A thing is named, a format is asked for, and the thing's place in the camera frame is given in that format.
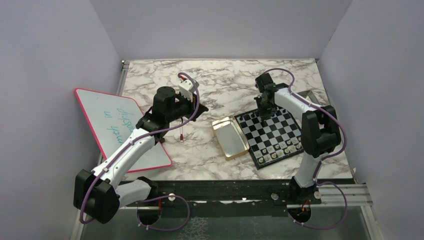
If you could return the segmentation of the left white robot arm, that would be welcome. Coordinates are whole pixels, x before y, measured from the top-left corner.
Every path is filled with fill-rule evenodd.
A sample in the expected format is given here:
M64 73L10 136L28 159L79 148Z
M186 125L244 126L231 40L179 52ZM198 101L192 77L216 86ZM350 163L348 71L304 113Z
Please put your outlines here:
M172 130L170 123L186 118L178 129L196 119L208 108L201 104L198 86L180 86L157 89L153 105L138 120L135 128L119 148L105 162L91 171L82 169L74 182L73 205L80 210L79 222L83 225L96 220L109 222L118 209L136 201L152 205L157 191L144 180L119 185L130 168L161 138Z

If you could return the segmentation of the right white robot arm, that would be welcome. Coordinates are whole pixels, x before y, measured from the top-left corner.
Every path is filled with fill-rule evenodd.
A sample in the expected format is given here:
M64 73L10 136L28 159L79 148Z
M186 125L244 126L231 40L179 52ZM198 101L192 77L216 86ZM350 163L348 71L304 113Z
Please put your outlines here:
M258 115L262 120L273 117L277 108L283 108L301 121L300 142L304 154L299 169L290 180L289 199L300 204L316 189L316 176L324 157L332 153L342 141L336 123L335 109L321 107L291 90L288 85L278 86L269 73L255 79L260 95L255 97Z

